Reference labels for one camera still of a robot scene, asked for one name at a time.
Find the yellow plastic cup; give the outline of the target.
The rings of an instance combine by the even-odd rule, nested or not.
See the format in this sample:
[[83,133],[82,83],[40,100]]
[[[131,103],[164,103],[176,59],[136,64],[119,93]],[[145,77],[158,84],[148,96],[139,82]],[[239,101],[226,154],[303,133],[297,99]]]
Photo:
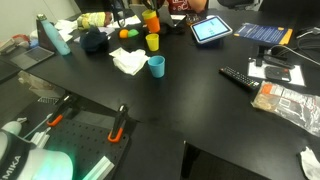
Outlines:
[[146,42],[150,51],[157,51],[159,49],[159,35],[158,34],[148,34],[146,37]]
[[144,20],[151,19],[157,16],[157,13],[154,10],[145,10],[142,12],[142,16]]

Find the blue plastic cup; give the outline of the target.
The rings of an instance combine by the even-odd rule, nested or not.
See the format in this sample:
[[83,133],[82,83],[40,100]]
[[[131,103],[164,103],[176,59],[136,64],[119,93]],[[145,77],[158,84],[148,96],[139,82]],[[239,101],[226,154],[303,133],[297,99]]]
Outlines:
[[152,56],[148,60],[148,65],[151,74],[154,78],[161,78],[165,74],[165,58],[163,56],[157,55]]

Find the orange plastic cup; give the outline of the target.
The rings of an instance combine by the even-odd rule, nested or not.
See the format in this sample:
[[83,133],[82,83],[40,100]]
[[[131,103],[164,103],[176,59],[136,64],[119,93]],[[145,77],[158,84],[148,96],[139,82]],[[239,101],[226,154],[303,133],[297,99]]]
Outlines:
[[157,16],[146,19],[145,23],[151,33],[158,33],[160,31],[160,22]]

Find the white cloth towel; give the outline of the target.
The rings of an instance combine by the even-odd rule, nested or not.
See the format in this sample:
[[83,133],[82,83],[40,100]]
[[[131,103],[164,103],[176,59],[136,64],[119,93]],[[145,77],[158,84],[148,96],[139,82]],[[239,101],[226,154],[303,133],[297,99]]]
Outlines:
[[110,53],[113,57],[114,65],[125,74],[136,75],[150,59],[142,49],[127,52],[123,48],[118,48]]

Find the green ball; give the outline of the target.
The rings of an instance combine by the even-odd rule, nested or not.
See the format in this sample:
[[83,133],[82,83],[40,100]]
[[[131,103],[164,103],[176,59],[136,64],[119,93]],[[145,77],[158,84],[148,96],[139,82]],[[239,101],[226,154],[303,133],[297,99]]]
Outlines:
[[138,34],[139,34],[138,30],[131,29],[131,30],[128,31],[128,38],[134,37],[134,36],[136,36]]

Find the orange ball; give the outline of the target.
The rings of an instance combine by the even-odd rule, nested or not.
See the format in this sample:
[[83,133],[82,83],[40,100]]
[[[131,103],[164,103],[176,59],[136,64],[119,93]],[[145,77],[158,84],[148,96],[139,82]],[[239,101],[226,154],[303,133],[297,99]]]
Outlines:
[[124,39],[128,37],[129,31],[127,29],[122,29],[119,31],[119,37]]

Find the long black tv remote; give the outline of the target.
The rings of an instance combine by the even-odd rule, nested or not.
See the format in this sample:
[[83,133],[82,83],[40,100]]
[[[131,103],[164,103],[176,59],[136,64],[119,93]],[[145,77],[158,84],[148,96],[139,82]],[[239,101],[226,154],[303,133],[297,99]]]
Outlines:
[[244,87],[248,90],[256,90],[260,83],[249,78],[248,76],[236,71],[228,66],[220,68],[219,72],[226,76],[227,78],[231,79],[235,83],[239,84],[241,87]]

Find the white tablet on stand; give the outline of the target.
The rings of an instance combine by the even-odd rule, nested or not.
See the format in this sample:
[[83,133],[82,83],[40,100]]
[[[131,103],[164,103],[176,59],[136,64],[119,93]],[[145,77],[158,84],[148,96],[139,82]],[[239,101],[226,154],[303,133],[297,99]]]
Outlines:
[[199,21],[190,28],[198,44],[206,44],[233,33],[232,28],[219,16]]

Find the dark blue cloth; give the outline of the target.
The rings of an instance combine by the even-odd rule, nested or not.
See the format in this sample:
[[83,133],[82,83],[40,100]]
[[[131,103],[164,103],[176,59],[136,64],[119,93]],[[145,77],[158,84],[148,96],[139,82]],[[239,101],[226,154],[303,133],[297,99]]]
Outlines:
[[86,52],[106,50],[109,48],[107,33],[91,26],[88,32],[80,37],[80,46]]

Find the black perforated mounting board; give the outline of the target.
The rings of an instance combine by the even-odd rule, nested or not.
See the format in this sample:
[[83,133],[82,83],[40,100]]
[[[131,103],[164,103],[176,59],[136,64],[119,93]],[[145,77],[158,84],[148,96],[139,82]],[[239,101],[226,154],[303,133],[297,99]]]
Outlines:
[[130,140],[128,134],[123,134],[119,142],[111,143],[109,129],[70,119],[61,120],[47,134],[49,139],[44,148],[69,155],[74,167],[73,180],[84,178],[102,157],[114,164],[104,180],[115,180]]

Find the potato chip bag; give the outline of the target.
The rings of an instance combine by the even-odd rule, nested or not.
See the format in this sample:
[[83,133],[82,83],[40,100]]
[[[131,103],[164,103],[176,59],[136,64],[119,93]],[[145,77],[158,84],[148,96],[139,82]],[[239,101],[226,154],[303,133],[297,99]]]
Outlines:
[[77,18],[77,25],[80,30],[87,30],[91,26],[106,27],[112,21],[110,12],[84,13]]

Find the blue and yellow booklet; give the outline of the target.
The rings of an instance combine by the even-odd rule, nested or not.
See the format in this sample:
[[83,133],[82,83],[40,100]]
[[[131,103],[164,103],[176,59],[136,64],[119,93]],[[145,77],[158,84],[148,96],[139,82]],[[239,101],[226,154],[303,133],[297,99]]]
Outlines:
[[287,45],[292,33],[291,28],[243,23],[234,35],[274,45]]

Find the clear plastic snack bag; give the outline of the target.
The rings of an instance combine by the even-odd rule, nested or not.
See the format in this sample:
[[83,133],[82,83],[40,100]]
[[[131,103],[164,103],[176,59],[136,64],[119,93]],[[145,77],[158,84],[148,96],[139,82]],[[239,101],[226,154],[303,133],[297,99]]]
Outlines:
[[263,81],[252,106],[276,114],[320,137],[320,97]]

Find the crumpled white paper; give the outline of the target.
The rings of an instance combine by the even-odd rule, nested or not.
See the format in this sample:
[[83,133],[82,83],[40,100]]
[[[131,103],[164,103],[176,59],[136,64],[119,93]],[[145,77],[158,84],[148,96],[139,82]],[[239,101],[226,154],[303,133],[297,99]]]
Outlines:
[[320,162],[313,150],[306,146],[298,157],[304,176],[308,180],[320,180]]

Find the orange handled clamp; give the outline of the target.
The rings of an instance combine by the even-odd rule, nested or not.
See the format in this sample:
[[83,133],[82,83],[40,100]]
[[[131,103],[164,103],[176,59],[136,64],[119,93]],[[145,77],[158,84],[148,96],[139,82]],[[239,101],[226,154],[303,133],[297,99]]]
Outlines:
[[111,143],[118,143],[122,136],[124,125],[128,119],[128,107],[122,104],[115,116],[114,125],[108,135],[108,141]]
[[66,95],[58,101],[57,108],[54,110],[50,118],[47,120],[49,127],[56,126],[62,119],[63,113],[72,105],[74,97],[72,95]]

